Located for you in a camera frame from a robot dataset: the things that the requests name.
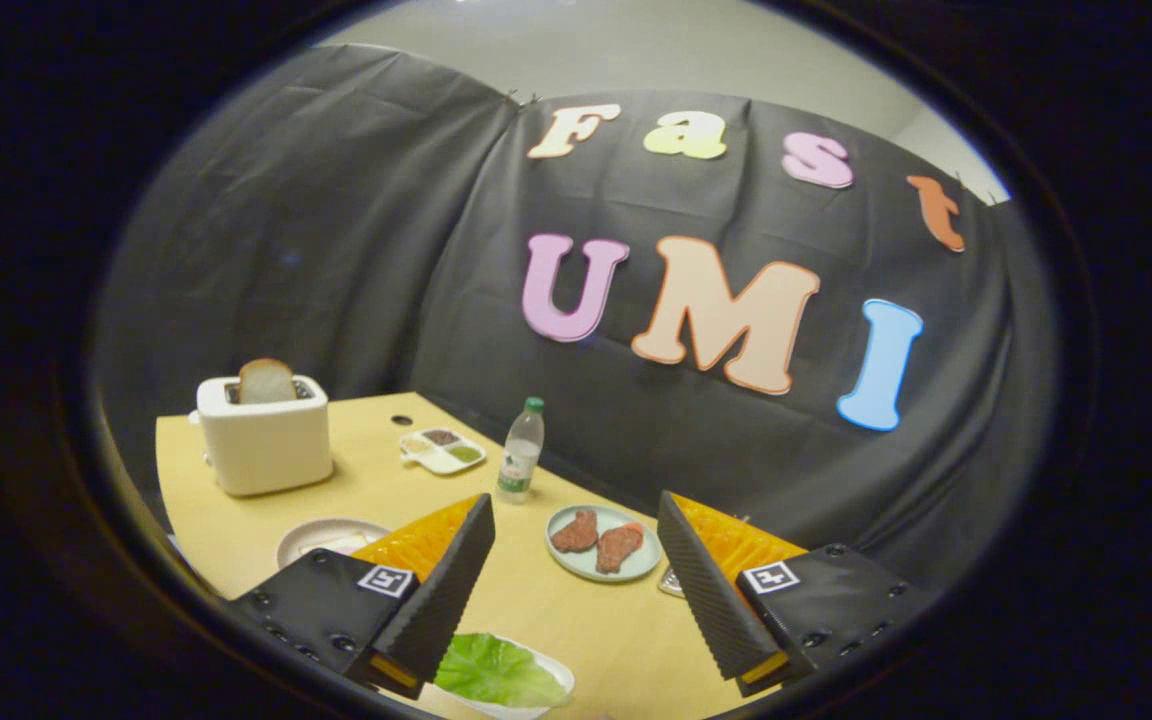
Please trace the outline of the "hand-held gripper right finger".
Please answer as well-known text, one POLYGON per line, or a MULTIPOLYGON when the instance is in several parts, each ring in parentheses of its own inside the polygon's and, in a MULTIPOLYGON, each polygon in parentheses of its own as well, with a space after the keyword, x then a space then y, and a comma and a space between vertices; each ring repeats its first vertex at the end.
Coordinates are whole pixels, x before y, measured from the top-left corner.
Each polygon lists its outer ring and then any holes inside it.
POLYGON ((847 544, 805 550, 675 492, 657 535, 719 674, 746 697, 854 662, 934 602, 847 544))

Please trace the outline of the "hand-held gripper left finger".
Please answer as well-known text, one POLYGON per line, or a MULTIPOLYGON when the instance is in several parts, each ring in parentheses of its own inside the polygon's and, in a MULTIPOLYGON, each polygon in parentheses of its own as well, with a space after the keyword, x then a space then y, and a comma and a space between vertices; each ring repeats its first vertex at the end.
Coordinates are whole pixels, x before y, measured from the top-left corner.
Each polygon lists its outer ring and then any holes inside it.
POLYGON ((289 655, 416 700, 495 536, 492 497, 467 497, 355 553, 310 550, 229 605, 289 655))

